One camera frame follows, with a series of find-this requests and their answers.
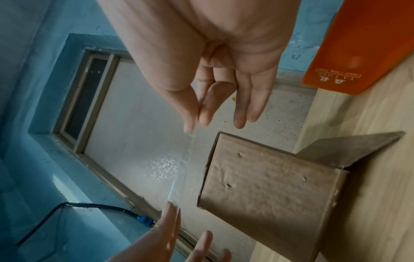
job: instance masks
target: teal painted wall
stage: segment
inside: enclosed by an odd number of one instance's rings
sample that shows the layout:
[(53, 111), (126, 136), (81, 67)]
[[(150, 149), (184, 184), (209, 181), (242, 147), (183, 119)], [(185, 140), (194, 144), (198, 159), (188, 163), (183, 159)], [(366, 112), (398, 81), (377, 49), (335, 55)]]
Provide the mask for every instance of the teal painted wall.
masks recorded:
[[(302, 1), (280, 68), (306, 71), (341, 3), (342, 0)], [(0, 25), (1, 31), (10, 30), (1, 21)], [(8, 226), (0, 228), (0, 252), (61, 202), (129, 208), (49, 135), (82, 52), (93, 46), (124, 49), (95, 1), (52, 1), (0, 123), (0, 179), (11, 185), (1, 192), (0, 211), (4, 212), (0, 221)], [(18, 202), (10, 197), (13, 194), (20, 196), (16, 198)], [(11, 223), (12, 218), (25, 219)], [(68, 209), (53, 216), (23, 247), (10, 249), (9, 261), (104, 261), (146, 231), (120, 214)], [(173, 261), (183, 260), (177, 253), (173, 257)]]

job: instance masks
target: orange box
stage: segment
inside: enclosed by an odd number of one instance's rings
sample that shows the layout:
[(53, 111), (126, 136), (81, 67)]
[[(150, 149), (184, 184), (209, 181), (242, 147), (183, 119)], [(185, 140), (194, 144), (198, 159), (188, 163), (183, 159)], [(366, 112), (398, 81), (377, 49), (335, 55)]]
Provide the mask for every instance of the orange box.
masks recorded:
[(302, 83), (358, 95), (414, 50), (414, 0), (345, 0)]

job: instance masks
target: window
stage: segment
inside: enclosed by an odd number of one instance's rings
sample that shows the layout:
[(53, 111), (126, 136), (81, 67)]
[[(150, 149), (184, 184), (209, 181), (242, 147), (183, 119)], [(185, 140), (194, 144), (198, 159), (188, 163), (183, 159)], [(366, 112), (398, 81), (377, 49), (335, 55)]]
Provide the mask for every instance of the window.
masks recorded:
[[(175, 159), (180, 160), (186, 152), (188, 138), (178, 114), (149, 88), (127, 54), (85, 53), (54, 135), (82, 164), (132, 203), (137, 213), (159, 219), (160, 208), (141, 196), (144, 189), (156, 191), (145, 175), (172, 176)], [(139, 183), (133, 180), (137, 174), (144, 174)], [(168, 191), (155, 195), (164, 202)], [(181, 230), (177, 249), (188, 255), (196, 242)]]

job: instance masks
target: black cable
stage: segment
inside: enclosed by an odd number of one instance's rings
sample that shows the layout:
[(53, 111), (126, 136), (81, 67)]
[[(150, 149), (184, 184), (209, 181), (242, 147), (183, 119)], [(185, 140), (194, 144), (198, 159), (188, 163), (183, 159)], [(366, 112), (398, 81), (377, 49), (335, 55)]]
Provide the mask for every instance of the black cable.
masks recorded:
[(106, 210), (113, 210), (121, 213), (125, 213), (133, 218), (138, 218), (138, 215), (128, 209), (120, 208), (111, 205), (101, 205), (101, 204), (91, 204), (91, 203), (71, 203), (65, 202), (58, 204), (52, 211), (50, 211), (39, 224), (37, 224), (27, 235), (25, 235), (19, 242), (16, 243), (16, 246), (21, 246), (27, 239), (29, 239), (36, 231), (56, 212), (56, 210), (64, 208), (64, 207), (77, 207), (77, 208), (99, 208), (99, 209), (106, 209)]

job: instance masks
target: brown cardboard box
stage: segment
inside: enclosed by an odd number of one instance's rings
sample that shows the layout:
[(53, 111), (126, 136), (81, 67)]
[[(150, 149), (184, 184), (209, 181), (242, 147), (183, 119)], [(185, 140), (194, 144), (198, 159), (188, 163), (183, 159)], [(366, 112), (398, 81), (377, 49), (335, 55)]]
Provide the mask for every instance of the brown cardboard box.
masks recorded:
[(343, 168), (403, 134), (320, 139), (295, 155), (220, 132), (197, 205), (292, 262), (314, 261)]

